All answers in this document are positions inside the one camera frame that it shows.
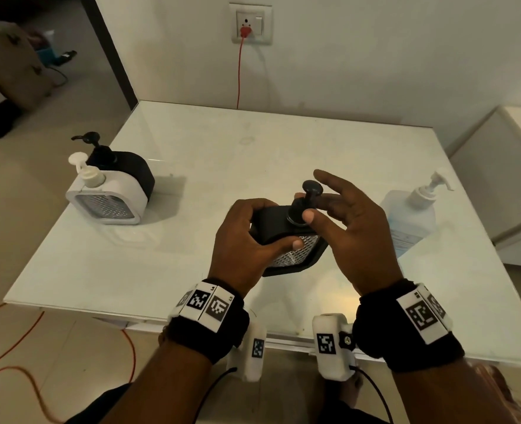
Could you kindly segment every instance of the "fingernail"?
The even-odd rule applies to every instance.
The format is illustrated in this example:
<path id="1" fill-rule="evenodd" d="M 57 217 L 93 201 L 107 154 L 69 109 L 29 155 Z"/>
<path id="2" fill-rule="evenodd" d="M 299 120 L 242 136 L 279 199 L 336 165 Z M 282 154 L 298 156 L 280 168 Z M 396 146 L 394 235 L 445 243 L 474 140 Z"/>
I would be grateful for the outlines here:
<path id="1" fill-rule="evenodd" d="M 296 240 L 292 242 L 292 250 L 298 251 L 301 250 L 304 247 L 304 243 L 302 240 Z"/>
<path id="2" fill-rule="evenodd" d="M 307 224 L 310 224 L 313 221 L 313 216 L 313 210 L 306 210 L 302 213 L 302 218 Z"/>

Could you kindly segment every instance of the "white wall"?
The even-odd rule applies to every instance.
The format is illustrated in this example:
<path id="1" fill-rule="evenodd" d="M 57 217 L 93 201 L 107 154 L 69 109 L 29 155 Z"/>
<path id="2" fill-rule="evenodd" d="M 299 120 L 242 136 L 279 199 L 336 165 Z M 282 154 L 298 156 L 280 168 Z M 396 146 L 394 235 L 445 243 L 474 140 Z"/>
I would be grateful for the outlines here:
<path id="1" fill-rule="evenodd" d="M 433 126 L 447 147 L 521 105 L 521 0 L 97 0 L 139 99 L 235 106 L 230 1 L 274 9 L 243 109 Z"/>

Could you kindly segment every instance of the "wrist-mounted device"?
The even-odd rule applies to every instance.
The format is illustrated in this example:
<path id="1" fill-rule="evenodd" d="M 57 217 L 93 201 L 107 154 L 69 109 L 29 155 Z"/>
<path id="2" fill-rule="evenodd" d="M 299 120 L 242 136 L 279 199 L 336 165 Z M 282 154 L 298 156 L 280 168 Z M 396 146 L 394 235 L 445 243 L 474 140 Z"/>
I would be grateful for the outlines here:
<path id="1" fill-rule="evenodd" d="M 438 367 L 464 356 L 453 322 L 423 284 L 402 279 L 360 298 L 352 342 L 395 372 Z"/>
<path id="2" fill-rule="evenodd" d="M 250 321 L 243 304 L 233 287 L 207 278 L 178 301 L 168 317 L 166 337 L 215 364 L 243 340 Z"/>

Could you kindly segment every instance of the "clear plastic bottle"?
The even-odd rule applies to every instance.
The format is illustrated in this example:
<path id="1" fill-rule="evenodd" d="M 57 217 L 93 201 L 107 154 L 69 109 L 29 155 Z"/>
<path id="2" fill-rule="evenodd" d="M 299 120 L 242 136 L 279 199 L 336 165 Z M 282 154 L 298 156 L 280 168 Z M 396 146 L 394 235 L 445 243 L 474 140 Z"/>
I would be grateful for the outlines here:
<path id="1" fill-rule="evenodd" d="M 415 188 L 412 192 L 390 191 L 380 204 L 390 224 L 390 233 L 400 257 L 407 250 L 437 229 L 433 204 L 435 187 L 440 184 L 454 190 L 443 169 L 436 170 L 431 176 L 431 183 Z"/>

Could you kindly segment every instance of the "black wristband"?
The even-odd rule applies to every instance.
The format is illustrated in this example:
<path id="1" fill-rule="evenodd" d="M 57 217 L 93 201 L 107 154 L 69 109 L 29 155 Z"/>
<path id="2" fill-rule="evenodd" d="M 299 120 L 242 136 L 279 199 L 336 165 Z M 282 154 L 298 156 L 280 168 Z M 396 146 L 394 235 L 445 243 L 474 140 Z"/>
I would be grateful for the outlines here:
<path id="1" fill-rule="evenodd" d="M 217 332 L 196 320 L 178 315 L 172 318 L 168 324 L 166 337 L 177 344 L 203 354 L 211 363 L 215 364 L 226 356 L 232 347 L 239 347 L 249 327 L 250 319 L 248 312 L 243 309 L 243 298 L 233 287 L 216 278 L 208 278 L 203 281 L 218 285 L 234 296 L 224 316 L 222 316 L 221 325 Z M 201 309 L 202 313 L 207 313 L 210 307 L 213 309 L 216 299 L 215 293 L 211 294 Z M 191 296 L 186 298 L 186 303 L 190 301 Z"/>
<path id="2" fill-rule="evenodd" d="M 383 357 L 394 372 L 410 372 L 453 363 L 464 350 L 449 332 L 429 345 L 396 299 L 415 290 L 402 279 L 383 290 L 366 294 L 353 323 L 353 340 L 367 356 Z"/>

